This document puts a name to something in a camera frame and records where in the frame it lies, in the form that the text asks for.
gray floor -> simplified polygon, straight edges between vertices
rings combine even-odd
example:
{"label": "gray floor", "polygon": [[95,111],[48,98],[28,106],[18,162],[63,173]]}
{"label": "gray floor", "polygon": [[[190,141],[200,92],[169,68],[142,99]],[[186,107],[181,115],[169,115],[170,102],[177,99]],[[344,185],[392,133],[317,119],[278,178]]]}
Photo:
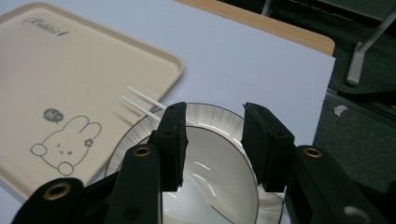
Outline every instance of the gray floor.
{"label": "gray floor", "polygon": [[[355,44],[373,33],[346,18],[320,10],[275,5],[272,18],[324,34],[335,42],[336,58],[314,145],[329,151],[354,181],[385,192],[396,180],[396,110],[387,105],[357,105],[337,91],[396,91],[396,39],[382,35],[367,51],[358,87],[345,83]],[[345,105],[340,117],[334,108]]]}

white plate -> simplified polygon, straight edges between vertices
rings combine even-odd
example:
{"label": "white plate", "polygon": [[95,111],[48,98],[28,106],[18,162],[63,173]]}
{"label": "white plate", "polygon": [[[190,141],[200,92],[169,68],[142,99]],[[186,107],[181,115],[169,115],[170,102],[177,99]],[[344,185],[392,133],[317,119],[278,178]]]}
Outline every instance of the white plate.
{"label": "white plate", "polygon": [[[155,112],[155,114],[158,117],[161,117],[163,115],[163,111],[159,110]],[[242,148],[242,145],[240,144],[240,139],[242,138],[242,131],[243,131],[243,124],[244,120],[233,113],[230,110],[215,106],[215,105],[206,105],[206,104],[188,104],[187,106],[187,117],[191,120],[194,120],[200,125],[200,130],[206,130],[207,133],[205,134],[206,137],[210,136],[210,138],[216,138],[217,142],[224,142],[225,140],[228,140],[229,146],[227,148],[230,150],[230,154],[227,153],[227,156],[233,155],[232,158],[227,159],[227,160],[219,160],[218,162],[223,163],[223,161],[228,161],[228,160],[234,160],[235,157],[239,157],[239,162],[238,164],[234,164],[233,166],[229,167],[228,169],[237,169],[237,170],[245,170],[247,173],[244,175],[241,175],[243,177],[239,177],[239,180],[243,181],[237,181],[233,182],[232,178],[235,178],[232,176],[232,172],[224,172],[224,170],[219,171],[223,173],[228,173],[228,181],[233,182],[232,185],[238,185],[238,183],[244,182],[245,185],[239,185],[236,186],[234,189],[231,189],[231,191],[242,191],[239,188],[245,188],[245,191],[250,191],[247,197],[250,197],[251,195],[254,195],[256,197],[255,199],[249,199],[251,203],[254,203],[255,208],[246,208],[243,207],[243,210],[249,210],[249,216],[254,216],[252,215],[252,211],[256,214],[257,220],[256,223],[278,223],[282,211],[282,203],[283,201],[277,197],[273,193],[266,193],[263,189],[262,186],[256,187],[251,187],[251,182],[254,181],[254,185],[256,185],[253,173],[251,171],[250,164],[248,162],[248,157],[245,153],[245,150]],[[151,134],[152,130],[156,130],[158,128],[159,122],[152,119],[152,118],[144,118],[141,119],[139,122],[136,123],[136,125],[131,128],[131,130],[124,135],[124,137],[121,139],[120,143],[117,145],[109,163],[106,169],[106,175],[111,175],[117,170],[120,169],[120,164],[122,162],[122,159],[125,155],[125,152],[132,146],[143,143],[147,141],[149,135]],[[210,147],[207,142],[209,141],[202,141],[202,134],[200,131],[197,130],[196,127],[187,127],[187,136],[189,138],[189,146],[187,148],[187,157],[186,157],[186,165],[185,165],[185,174],[189,173],[189,175],[193,175],[194,171],[190,169],[191,167],[189,166],[189,163],[195,162],[196,160],[190,160],[189,157],[194,157],[194,154],[191,154],[194,151],[197,151],[199,149],[196,144],[204,144],[205,146],[202,146],[203,148]],[[206,165],[208,163],[207,160],[205,160],[205,157],[202,157],[203,159],[200,161],[202,165]],[[227,192],[221,197],[216,197],[215,199],[212,198],[207,198],[208,201],[213,200],[220,200],[224,201],[227,198]],[[227,214],[230,211],[233,212],[233,209],[231,208],[224,208],[221,205],[221,202],[218,203],[220,209],[217,207],[217,209],[225,209],[222,214]]]}

wooden table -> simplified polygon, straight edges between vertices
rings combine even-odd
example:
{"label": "wooden table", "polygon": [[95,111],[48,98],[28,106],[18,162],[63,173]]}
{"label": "wooden table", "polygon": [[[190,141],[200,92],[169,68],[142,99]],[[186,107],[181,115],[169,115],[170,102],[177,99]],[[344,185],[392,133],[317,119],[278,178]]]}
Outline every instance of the wooden table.
{"label": "wooden table", "polygon": [[250,12],[239,7],[234,7],[216,0],[175,0],[191,7],[197,7],[232,21],[262,30],[266,33],[277,35],[295,43],[318,50],[332,56],[334,42],[325,35],[320,35],[297,26],[277,21],[261,14]]}

cartoon rabbit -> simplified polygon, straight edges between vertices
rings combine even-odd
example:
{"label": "cartoon rabbit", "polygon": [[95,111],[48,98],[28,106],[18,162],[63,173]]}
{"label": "cartoon rabbit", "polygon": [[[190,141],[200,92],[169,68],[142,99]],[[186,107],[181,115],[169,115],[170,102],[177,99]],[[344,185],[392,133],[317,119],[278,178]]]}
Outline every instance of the cartoon rabbit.
{"label": "cartoon rabbit", "polygon": [[99,123],[90,123],[85,116],[75,117],[61,130],[50,134],[43,143],[33,145],[30,151],[62,175],[69,176],[87,156],[101,130]]}

paper plate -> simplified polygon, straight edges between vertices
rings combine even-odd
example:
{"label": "paper plate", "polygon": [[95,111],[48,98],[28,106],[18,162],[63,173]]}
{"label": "paper plate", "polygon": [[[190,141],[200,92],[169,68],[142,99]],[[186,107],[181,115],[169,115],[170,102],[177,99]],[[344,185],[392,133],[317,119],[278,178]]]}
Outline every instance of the paper plate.
{"label": "paper plate", "polygon": [[[159,110],[155,114],[161,117],[163,111]],[[187,185],[195,185],[200,189],[213,209],[226,217],[223,223],[278,223],[283,200],[273,193],[266,193],[262,186],[257,187],[248,157],[240,143],[243,118],[230,110],[207,104],[188,104],[186,114],[199,124],[199,127],[187,127],[189,145],[184,170]],[[106,175],[118,171],[125,152],[134,145],[146,142],[158,125],[157,120],[149,117],[137,122],[117,145]],[[170,198],[167,199],[164,194],[164,209],[169,203]],[[164,211],[164,223],[189,222],[183,216]]]}

